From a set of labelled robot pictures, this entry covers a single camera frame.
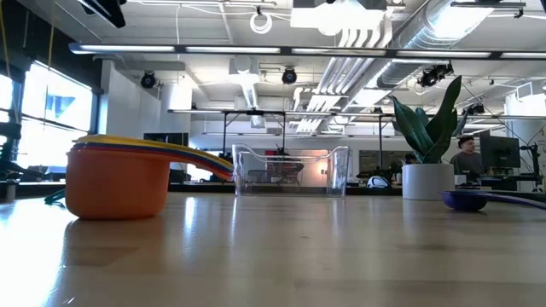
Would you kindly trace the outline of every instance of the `wooden table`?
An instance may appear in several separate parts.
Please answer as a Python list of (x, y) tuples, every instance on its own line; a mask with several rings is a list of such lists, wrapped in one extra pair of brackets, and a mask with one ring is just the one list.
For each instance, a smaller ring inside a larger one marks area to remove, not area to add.
[(170, 194), (161, 216), (0, 205), (0, 306), (544, 306), (546, 212)]

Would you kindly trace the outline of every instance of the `black equipment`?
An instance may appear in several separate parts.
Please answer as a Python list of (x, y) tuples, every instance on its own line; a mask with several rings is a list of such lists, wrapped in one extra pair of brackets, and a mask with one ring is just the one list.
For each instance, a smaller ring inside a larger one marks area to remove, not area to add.
[(450, 73), (453, 73), (451, 63), (448, 65), (434, 65), (431, 69), (423, 70), (423, 75), (417, 80), (417, 83), (422, 87), (431, 87), (445, 79), (445, 76)]
[(125, 26), (125, 18), (120, 5), (127, 0), (78, 0), (86, 14), (97, 14), (117, 28)]
[(145, 72), (144, 77), (140, 80), (140, 85), (144, 89), (153, 89), (156, 83), (155, 72)]
[(535, 188), (532, 190), (532, 192), (543, 192), (538, 185), (542, 184), (543, 177), (540, 175), (540, 166), (538, 165), (538, 157), (540, 157), (540, 153), (538, 153), (538, 145), (534, 143), (533, 145), (529, 146), (522, 146), (520, 147), (520, 150), (528, 150), (531, 152), (531, 158), (532, 158), (532, 174), (521, 174), (524, 175), (531, 175), (533, 178), (535, 178)]
[(41, 178), (42, 173), (24, 169), (16, 163), (12, 162), (14, 157), (14, 148), (17, 147), (17, 141), (20, 140), (20, 124), (16, 123), (0, 123), (0, 136), (6, 136), (6, 142), (2, 145), (2, 154), (0, 154), (0, 179), (9, 178), (10, 173), (15, 174), (11, 179), (17, 179), (17, 173), (28, 175), (29, 177)]
[(298, 75), (292, 67), (287, 67), (282, 74), (282, 82), (284, 84), (294, 84), (298, 79)]
[(512, 137), (480, 136), (479, 151), (484, 167), (520, 168), (520, 140)]

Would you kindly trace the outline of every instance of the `man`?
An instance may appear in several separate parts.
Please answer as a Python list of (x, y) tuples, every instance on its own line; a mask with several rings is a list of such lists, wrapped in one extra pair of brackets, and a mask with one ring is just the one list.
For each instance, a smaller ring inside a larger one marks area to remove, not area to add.
[(484, 175), (485, 169), (481, 162), (481, 154), (475, 153), (473, 136), (463, 136), (459, 139), (461, 152), (451, 158), (450, 163), (455, 168), (456, 175), (467, 175), (468, 180)]

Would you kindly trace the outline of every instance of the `fluorescent light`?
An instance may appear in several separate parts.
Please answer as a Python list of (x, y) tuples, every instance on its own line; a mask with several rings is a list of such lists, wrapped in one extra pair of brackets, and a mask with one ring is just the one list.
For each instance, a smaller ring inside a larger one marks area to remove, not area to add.
[(387, 117), (386, 114), (379, 113), (338, 113), (338, 116), (355, 116), (355, 117)]
[(174, 46), (143, 45), (79, 45), (87, 52), (174, 52)]
[(222, 110), (173, 110), (173, 109), (169, 109), (168, 112), (169, 113), (192, 113), (192, 114), (202, 114), (202, 113), (220, 114), (220, 113), (223, 113), (224, 111), (222, 111)]
[(450, 64), (450, 61), (449, 60), (429, 60), (429, 59), (392, 59), (392, 63), (448, 65)]
[(276, 3), (274, 2), (254, 2), (254, 1), (201, 1), (201, 0), (127, 0), (129, 3), (140, 3), (140, 4), (157, 4), (157, 5), (218, 5), (219, 3), (225, 6), (270, 6), (275, 7)]
[(188, 46), (187, 53), (211, 53), (211, 54), (280, 54), (277, 47), (225, 47), (225, 46)]
[(546, 59), (546, 52), (504, 52), (501, 58)]
[(375, 49), (348, 49), (348, 48), (292, 48), (295, 55), (347, 55), (347, 56), (383, 56), (385, 50)]
[(438, 58), (476, 58), (484, 59), (491, 56), (491, 52), (482, 51), (439, 51), (439, 50), (399, 50), (397, 56), (407, 57), (438, 57)]
[(376, 123), (376, 122), (352, 122), (352, 123), (349, 123), (347, 125), (361, 126), (361, 127), (374, 127), (377, 124), (378, 123)]
[[(204, 136), (223, 136), (223, 132), (203, 132)], [(239, 133), (226, 133), (226, 136), (239, 136)]]
[(286, 115), (330, 116), (330, 112), (286, 112)]

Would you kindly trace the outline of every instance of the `plastic bin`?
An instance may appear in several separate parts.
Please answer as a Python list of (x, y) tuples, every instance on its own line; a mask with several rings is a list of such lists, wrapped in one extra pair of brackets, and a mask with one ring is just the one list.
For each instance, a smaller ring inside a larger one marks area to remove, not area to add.
[(245, 144), (235, 144), (235, 193), (344, 197), (350, 149), (344, 146), (323, 152), (317, 156), (266, 155), (255, 153)]

